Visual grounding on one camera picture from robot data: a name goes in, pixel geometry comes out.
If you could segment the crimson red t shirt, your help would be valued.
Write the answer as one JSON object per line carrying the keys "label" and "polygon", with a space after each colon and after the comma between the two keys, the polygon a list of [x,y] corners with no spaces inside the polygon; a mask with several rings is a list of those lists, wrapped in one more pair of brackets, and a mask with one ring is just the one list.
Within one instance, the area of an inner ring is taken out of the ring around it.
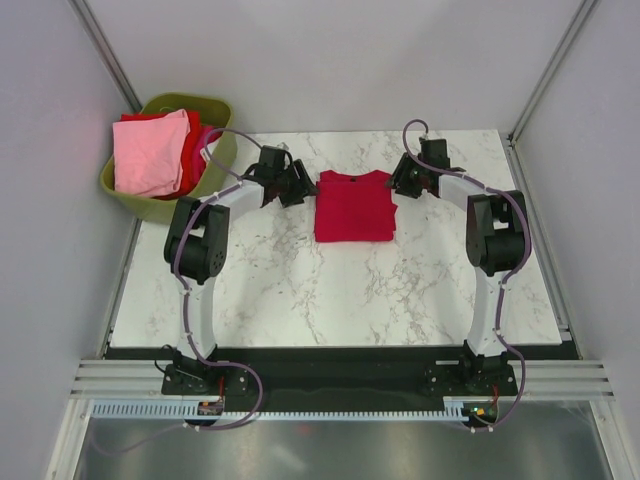
{"label": "crimson red t shirt", "polygon": [[374,170],[347,175],[320,173],[316,183],[314,236],[318,243],[390,242],[396,232],[397,206],[387,182],[391,175]]}

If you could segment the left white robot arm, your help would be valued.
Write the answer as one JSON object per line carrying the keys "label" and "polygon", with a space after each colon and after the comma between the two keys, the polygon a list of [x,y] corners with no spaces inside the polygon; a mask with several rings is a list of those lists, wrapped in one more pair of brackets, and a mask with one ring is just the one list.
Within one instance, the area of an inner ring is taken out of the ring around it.
{"label": "left white robot arm", "polygon": [[233,221],[274,200],[299,205],[318,194],[303,162],[283,148],[264,146],[236,182],[208,197],[180,198],[164,245],[181,295],[182,333],[164,370],[165,395],[212,395],[230,368],[215,358],[213,296]]}

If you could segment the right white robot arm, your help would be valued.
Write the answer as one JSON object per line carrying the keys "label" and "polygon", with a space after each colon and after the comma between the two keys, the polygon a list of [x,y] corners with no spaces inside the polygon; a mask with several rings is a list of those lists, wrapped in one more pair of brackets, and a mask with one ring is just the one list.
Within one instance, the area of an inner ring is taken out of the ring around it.
{"label": "right white robot arm", "polygon": [[502,323],[508,282],[532,252],[523,194],[487,187],[452,167],[444,139],[421,138],[420,152],[402,155],[387,186],[414,199],[427,192],[466,214],[466,255],[475,272],[472,323],[457,363],[427,369],[430,389],[457,396],[516,394]]}

